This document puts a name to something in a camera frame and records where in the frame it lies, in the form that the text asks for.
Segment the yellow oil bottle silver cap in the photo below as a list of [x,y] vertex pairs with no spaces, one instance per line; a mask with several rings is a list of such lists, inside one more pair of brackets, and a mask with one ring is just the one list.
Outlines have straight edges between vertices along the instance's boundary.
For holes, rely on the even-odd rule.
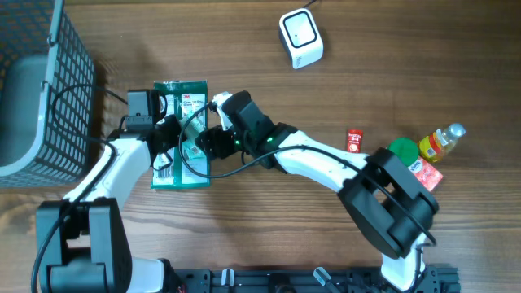
[[437,129],[419,141],[419,154],[429,163],[442,160],[466,134],[466,129],[459,123],[453,123],[445,129]]

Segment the green lid round container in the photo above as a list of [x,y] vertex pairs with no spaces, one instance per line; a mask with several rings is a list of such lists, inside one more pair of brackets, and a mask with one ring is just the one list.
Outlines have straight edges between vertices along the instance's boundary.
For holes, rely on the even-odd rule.
[[414,164],[419,157],[418,145],[408,138],[397,138],[387,148],[407,167]]

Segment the teal snack bar wrapper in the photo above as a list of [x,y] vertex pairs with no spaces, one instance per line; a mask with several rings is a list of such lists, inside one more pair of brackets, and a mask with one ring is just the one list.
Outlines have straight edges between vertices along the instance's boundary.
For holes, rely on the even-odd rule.
[[182,155],[186,160],[204,158],[204,153],[196,145],[195,139],[206,129],[204,115],[195,117],[186,127],[184,136],[186,140],[182,143]]

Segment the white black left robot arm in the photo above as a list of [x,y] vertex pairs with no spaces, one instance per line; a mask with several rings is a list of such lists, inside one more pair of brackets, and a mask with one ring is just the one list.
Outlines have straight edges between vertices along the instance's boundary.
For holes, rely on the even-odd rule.
[[181,285],[170,263],[131,255],[120,210],[158,154],[179,142],[175,116],[130,116],[84,181],[37,210],[33,292],[168,292]]

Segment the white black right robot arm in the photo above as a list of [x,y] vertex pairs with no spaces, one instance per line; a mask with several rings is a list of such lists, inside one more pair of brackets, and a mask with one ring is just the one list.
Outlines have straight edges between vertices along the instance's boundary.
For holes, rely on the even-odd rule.
[[381,273],[394,288],[418,288],[424,247],[439,204],[400,158],[387,148],[373,155],[341,151],[294,126],[221,125],[203,131],[196,145],[211,159],[237,151],[265,168],[307,177],[333,190],[364,237],[383,255]]

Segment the red white juice carton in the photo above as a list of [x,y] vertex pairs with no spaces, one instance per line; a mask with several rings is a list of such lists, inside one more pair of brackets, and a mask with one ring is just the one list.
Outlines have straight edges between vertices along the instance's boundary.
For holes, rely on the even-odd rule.
[[433,191],[443,179],[442,173],[422,157],[418,157],[408,169],[429,191]]

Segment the green 3M sponge package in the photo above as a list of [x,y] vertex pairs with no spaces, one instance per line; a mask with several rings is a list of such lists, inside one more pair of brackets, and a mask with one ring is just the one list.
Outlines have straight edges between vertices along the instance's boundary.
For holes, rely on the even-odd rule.
[[[206,81],[157,81],[154,83],[154,88],[166,95],[167,114],[175,115],[181,125],[208,103]],[[200,114],[204,115],[207,129],[208,114],[206,112]],[[158,155],[154,167],[151,187],[155,190],[183,190],[210,185],[207,178],[200,176],[208,175],[210,171],[210,163],[206,155],[201,159],[186,160],[182,151],[174,147],[165,155]]]

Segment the red Nescafe coffee stick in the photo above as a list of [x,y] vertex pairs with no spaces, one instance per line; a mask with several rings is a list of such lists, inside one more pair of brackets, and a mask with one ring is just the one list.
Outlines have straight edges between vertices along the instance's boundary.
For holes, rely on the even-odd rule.
[[349,129],[347,137],[347,151],[350,153],[361,152],[361,141],[363,139],[363,131],[359,129]]

